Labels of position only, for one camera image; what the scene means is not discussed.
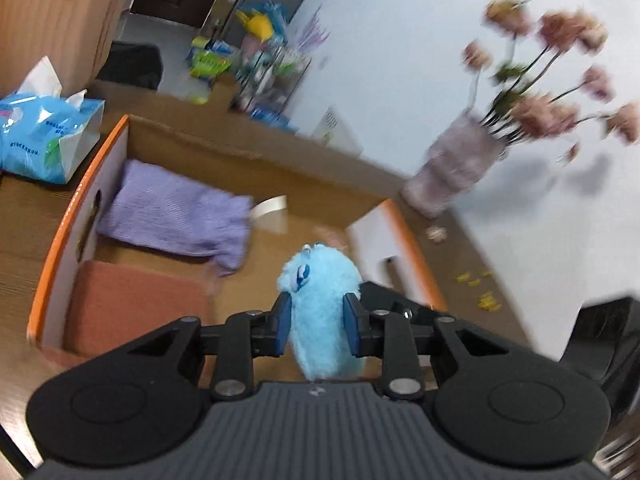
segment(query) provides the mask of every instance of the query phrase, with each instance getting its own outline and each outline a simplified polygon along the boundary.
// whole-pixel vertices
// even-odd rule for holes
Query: stuffed animal
[[[358,376],[364,359],[351,355],[342,321],[342,298],[360,298],[358,269],[339,250],[305,245],[282,269],[278,290],[291,295],[289,340],[307,380]]]

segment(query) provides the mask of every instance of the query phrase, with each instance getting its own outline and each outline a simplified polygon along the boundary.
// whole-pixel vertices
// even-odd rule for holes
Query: pink flower on table
[[[494,0],[486,6],[484,16],[510,36],[526,36],[531,31],[527,9],[517,0]]]
[[[638,140],[640,118],[638,117],[637,103],[627,103],[607,119],[607,133],[613,131],[617,131],[624,137],[628,144],[633,144]]]
[[[575,17],[584,23],[584,30],[578,36],[578,42],[585,52],[599,53],[609,37],[606,27],[595,16],[587,14],[583,10],[578,10]]]
[[[600,101],[608,103],[615,95],[611,88],[609,74],[602,67],[593,65],[582,78],[582,88]]]
[[[482,47],[478,40],[473,40],[462,51],[464,63],[473,71],[478,72],[485,67],[491,66],[494,59],[491,54]]]
[[[551,95],[526,95],[511,109],[511,117],[520,123],[523,131],[534,139],[549,134],[557,118],[552,113]]]
[[[558,136],[573,130],[578,120],[578,113],[580,113],[580,108],[577,105],[552,105],[551,115],[554,118],[554,122],[549,128],[548,134],[550,136]]]
[[[568,12],[546,13],[542,18],[540,37],[549,48],[556,48],[564,54],[574,46],[578,37],[584,32],[586,25],[580,16]]]

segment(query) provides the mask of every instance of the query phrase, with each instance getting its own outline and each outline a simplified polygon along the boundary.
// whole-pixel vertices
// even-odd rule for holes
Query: vase
[[[406,182],[402,196],[414,209],[435,218],[458,193],[484,177],[505,148],[477,117],[464,112],[431,145],[427,162]]]

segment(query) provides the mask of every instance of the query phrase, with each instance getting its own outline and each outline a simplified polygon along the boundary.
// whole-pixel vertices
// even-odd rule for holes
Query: floor
[[[207,83],[191,77],[185,61],[191,40],[197,35],[198,29],[188,25],[126,13],[120,19],[114,39],[156,45],[164,64],[158,92],[188,100],[209,95]]]

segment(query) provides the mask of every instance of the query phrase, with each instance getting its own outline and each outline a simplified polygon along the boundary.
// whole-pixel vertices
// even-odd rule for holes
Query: purple cloth
[[[183,256],[212,256],[238,269],[250,232],[250,196],[235,196],[138,160],[127,160],[122,188],[98,223],[121,242]]]

